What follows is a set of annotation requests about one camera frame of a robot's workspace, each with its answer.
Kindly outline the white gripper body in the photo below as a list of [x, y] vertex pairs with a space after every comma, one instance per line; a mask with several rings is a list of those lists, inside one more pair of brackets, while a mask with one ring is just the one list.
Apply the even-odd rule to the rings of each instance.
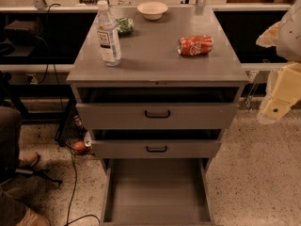
[[277, 54], [288, 61], [301, 61], [301, 0], [294, 0], [280, 21]]

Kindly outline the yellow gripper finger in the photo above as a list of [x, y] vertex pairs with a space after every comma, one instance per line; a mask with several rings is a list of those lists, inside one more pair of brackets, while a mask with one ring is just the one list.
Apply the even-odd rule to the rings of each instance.
[[268, 29], [266, 29], [256, 40], [256, 44], [269, 48], [277, 45], [277, 33], [279, 29], [279, 22], [271, 25]]
[[271, 71], [266, 95], [262, 99], [257, 120], [271, 124], [283, 118], [301, 99], [301, 63], [289, 62], [278, 71]]

